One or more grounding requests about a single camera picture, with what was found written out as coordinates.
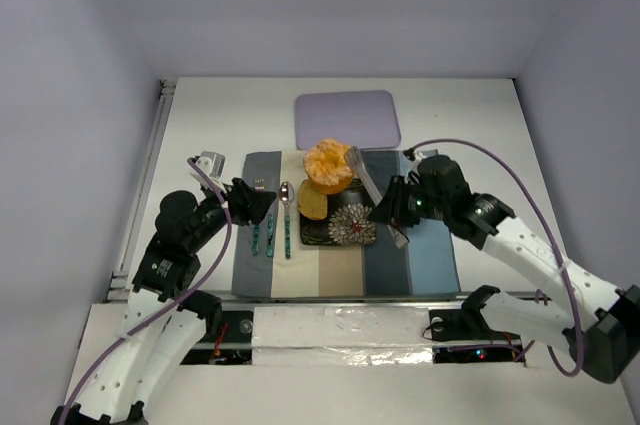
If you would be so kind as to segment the slice of bread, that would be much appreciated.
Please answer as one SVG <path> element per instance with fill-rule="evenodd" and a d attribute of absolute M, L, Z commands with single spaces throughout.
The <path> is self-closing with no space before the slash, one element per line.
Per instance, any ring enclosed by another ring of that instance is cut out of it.
<path fill-rule="evenodd" d="M 298 209 L 310 220 L 324 220 L 328 215 L 327 195 L 319 191 L 311 181 L 304 180 L 299 188 Z"/>

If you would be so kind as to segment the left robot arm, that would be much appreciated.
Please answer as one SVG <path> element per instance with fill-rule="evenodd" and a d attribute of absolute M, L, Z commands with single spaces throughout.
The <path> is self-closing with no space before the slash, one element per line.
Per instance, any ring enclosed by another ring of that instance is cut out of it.
<path fill-rule="evenodd" d="M 219 231 L 258 224 L 277 195 L 239 178 L 205 195 L 199 201 L 176 191 L 162 199 L 115 342 L 56 409 L 52 423 L 144 423 L 146 408 L 192 347 L 218 334 L 220 298 L 191 286 L 201 267 L 197 254 Z"/>

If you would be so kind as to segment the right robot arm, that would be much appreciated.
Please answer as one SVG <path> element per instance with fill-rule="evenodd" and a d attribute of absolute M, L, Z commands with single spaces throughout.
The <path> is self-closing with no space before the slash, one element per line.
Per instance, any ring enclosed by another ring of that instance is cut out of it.
<path fill-rule="evenodd" d="M 551 300 L 536 305 L 484 285 L 461 307 L 470 326 L 541 342 L 606 384 L 615 382 L 638 355 L 638 287 L 623 290 L 556 253 L 509 206 L 472 192 L 448 156 L 427 157 L 408 176 L 392 177 L 369 218 L 395 230 L 426 219 L 440 221 L 453 236 L 511 267 Z"/>

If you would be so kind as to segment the orange bundt cake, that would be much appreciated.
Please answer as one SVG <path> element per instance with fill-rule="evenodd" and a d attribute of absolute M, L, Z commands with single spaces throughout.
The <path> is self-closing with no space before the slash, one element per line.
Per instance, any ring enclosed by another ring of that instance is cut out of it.
<path fill-rule="evenodd" d="M 305 173 L 320 192 L 338 194 L 351 184 L 354 173 L 345 160 L 349 149 L 349 145 L 327 138 L 306 151 L 303 157 Z"/>

